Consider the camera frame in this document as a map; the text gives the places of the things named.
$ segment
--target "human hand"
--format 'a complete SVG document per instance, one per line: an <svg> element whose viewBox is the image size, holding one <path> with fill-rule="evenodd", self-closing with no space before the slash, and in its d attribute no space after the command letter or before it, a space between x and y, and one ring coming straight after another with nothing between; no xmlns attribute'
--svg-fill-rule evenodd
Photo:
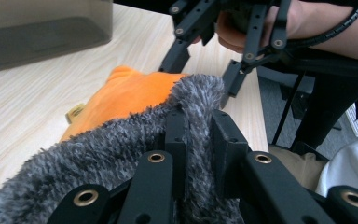
<svg viewBox="0 0 358 224"><path fill-rule="evenodd" d="M261 47L264 47L269 43L269 38L271 36L278 10L278 7L271 7L268 11L264 22L262 37L260 39ZM298 0L292 0L288 10L286 24L286 33L288 38L297 38L297 31L304 20L302 12L303 7L301 2ZM217 19L216 33L219 35L219 43L221 45L238 53L243 53L246 34L239 31L233 25L231 16L228 12L220 13L219 18Z"/></svg>

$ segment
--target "wooden table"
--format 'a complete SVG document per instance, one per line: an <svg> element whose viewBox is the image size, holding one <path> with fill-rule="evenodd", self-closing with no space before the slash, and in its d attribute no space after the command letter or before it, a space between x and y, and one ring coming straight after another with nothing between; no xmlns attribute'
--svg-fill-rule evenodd
<svg viewBox="0 0 358 224"><path fill-rule="evenodd" d="M169 16L114 5L109 44L0 71L0 187L40 148L59 141L68 127L65 113L86 103L113 68L126 64L144 73L157 71L173 40ZM216 36L206 47L199 43L189 51L184 69L189 74L221 76L231 58L241 57L221 47ZM255 72L224 110L253 150L268 151Z"/></svg>

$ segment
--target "fuzzy plush cloth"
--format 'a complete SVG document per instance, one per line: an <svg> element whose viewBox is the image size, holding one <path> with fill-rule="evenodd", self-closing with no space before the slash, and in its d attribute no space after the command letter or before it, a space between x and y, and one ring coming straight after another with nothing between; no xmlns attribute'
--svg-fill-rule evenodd
<svg viewBox="0 0 358 224"><path fill-rule="evenodd" d="M242 223L236 200L219 199L215 191L212 111L219 107L220 77L182 78L169 99L128 119L106 122L34 155L0 189L0 223L46 223L62 198L83 184L113 189L134 174L137 160L164 132L166 115L185 112L189 195L176 211L185 223Z"/></svg>

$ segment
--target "orange plush toy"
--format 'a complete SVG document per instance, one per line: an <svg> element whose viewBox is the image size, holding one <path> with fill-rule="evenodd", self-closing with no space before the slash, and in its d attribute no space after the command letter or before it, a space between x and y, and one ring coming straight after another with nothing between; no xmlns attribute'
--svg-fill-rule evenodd
<svg viewBox="0 0 358 224"><path fill-rule="evenodd" d="M106 84L98 90L82 111L71 119L61 141L94 129L110 119L124 119L163 103L170 89L184 74L161 72L145 75L127 66L114 69Z"/></svg>

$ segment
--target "gray box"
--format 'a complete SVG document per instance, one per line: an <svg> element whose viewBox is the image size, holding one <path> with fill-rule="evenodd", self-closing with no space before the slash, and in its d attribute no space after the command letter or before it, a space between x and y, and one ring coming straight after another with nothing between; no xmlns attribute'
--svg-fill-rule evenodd
<svg viewBox="0 0 358 224"><path fill-rule="evenodd" d="M112 1L0 0L0 70L108 43Z"/></svg>

